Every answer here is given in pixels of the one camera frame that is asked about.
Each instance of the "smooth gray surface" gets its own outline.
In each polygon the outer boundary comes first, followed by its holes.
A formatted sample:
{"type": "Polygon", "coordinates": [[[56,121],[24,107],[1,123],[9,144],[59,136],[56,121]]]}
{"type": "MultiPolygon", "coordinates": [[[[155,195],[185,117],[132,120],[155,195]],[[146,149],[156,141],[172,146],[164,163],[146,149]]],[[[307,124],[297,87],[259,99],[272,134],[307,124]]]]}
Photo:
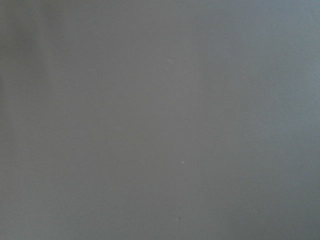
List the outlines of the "smooth gray surface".
{"type": "Polygon", "coordinates": [[[318,0],[1,0],[1,240],[319,240],[318,0]]]}

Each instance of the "gray surface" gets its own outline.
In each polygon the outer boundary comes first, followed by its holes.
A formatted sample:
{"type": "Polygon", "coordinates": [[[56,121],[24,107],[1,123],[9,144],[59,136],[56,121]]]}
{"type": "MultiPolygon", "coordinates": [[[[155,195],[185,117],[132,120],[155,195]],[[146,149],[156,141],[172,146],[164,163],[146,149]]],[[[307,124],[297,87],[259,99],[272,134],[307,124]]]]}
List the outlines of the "gray surface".
{"type": "Polygon", "coordinates": [[[1,240],[319,240],[318,0],[0,16],[1,240]]]}

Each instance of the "plain gray background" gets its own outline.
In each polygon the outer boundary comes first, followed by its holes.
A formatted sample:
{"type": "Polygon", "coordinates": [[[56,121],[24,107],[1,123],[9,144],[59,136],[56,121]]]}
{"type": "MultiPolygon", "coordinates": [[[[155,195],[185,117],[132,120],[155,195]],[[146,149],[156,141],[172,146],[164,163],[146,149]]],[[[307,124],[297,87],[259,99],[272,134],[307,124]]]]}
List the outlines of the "plain gray background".
{"type": "Polygon", "coordinates": [[[1,0],[0,239],[319,240],[318,0],[1,0]]]}

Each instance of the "gray wall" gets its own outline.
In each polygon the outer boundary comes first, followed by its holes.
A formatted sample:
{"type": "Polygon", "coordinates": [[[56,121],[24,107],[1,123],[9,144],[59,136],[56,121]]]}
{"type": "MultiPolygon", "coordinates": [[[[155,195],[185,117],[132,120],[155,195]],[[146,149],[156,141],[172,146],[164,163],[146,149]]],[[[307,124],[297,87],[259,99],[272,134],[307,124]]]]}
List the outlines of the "gray wall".
{"type": "Polygon", "coordinates": [[[319,240],[318,0],[0,16],[0,239],[319,240]]]}

